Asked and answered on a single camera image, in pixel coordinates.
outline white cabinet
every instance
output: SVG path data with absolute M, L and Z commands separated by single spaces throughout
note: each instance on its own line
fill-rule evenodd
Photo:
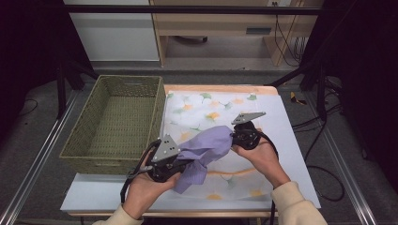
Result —
M 149 5 L 147 0 L 64 0 L 66 5 Z M 151 14 L 70 13 L 90 61 L 159 61 Z

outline sleeve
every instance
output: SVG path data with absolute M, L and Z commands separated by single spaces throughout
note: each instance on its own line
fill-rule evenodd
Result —
M 130 217 L 120 205 L 106 221 L 97 221 L 93 225 L 141 225 L 142 223 L 142 219 L 136 220 Z
M 279 224 L 327 224 L 314 204 L 304 199 L 298 183 L 288 182 L 281 185 L 272 191 L 271 196 L 278 209 Z

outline white table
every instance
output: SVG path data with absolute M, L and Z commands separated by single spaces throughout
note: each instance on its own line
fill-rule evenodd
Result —
M 278 120 L 274 127 L 278 135 L 272 139 L 278 148 L 280 161 L 292 180 L 298 182 L 304 197 L 320 208 L 314 185 L 305 167 L 302 154 L 281 98 L 273 87 L 265 86 L 209 86 L 209 85 L 166 85 L 166 93 L 172 91 L 206 91 L 255 93 L 264 102 L 268 119 Z M 125 181 L 123 175 L 76 174 L 61 210 L 72 216 L 110 216 L 120 205 L 120 189 Z M 244 200 L 206 200 L 184 198 L 172 190 L 163 193 L 145 217 L 173 218 L 260 218 L 269 217 L 271 198 L 269 195 Z

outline purple cloth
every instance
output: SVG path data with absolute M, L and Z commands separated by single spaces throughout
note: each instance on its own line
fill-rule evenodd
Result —
M 227 126 L 212 127 L 197 134 L 179 148 L 177 159 L 195 159 L 187 165 L 178 179 L 174 191 L 182 194 L 191 185 L 202 185 L 207 164 L 225 156 L 232 145 L 232 130 Z

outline wicker basket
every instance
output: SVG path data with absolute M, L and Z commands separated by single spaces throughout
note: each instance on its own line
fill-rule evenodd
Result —
M 161 77 L 99 76 L 60 155 L 77 173 L 126 174 L 157 140 Z

